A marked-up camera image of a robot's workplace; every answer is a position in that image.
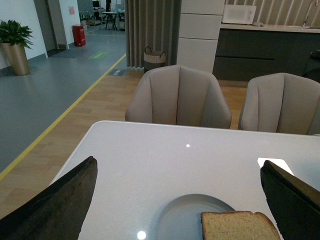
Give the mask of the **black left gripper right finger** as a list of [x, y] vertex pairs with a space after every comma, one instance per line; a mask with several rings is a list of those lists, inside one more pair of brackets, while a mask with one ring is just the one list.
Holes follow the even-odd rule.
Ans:
[[320, 192], [266, 160], [260, 181], [277, 228], [285, 240], [320, 238]]

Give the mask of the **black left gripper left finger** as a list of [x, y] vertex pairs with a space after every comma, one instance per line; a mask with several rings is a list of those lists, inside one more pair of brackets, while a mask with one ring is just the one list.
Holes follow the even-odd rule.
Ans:
[[88, 157], [0, 220], [2, 240], [76, 240], [91, 205], [98, 163]]

